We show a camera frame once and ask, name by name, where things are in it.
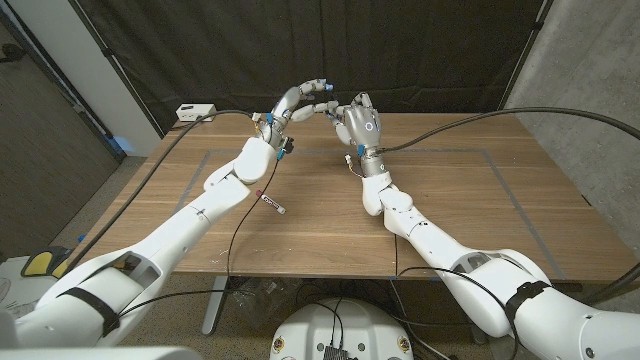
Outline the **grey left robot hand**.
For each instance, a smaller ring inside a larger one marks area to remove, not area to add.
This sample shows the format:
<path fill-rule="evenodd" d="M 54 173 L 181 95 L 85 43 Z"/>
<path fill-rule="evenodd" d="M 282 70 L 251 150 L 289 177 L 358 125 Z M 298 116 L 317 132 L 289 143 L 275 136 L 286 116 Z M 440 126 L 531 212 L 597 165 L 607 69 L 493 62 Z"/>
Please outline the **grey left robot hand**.
<path fill-rule="evenodd" d="M 271 147 L 278 150 L 284 144 L 284 129 L 289 122 L 303 122 L 316 113 L 336 113 L 339 102 L 331 100 L 325 103 L 310 104 L 297 109 L 302 100 L 311 100 L 314 92 L 332 90 L 333 86 L 326 79 L 308 80 L 287 90 L 276 103 L 270 113 L 265 116 L 268 120 L 259 129 L 259 135 Z"/>

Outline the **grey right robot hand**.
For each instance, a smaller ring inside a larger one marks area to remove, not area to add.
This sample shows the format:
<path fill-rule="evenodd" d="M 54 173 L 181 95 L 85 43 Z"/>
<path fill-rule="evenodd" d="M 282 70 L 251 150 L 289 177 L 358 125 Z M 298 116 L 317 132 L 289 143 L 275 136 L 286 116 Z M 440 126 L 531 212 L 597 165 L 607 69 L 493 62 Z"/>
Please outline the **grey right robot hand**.
<path fill-rule="evenodd" d="M 328 117 L 341 142 L 356 147 L 364 177 L 387 171 L 379 149 L 381 120 L 368 93 L 358 93 L 350 104 L 339 105 L 337 112 L 328 113 Z"/>

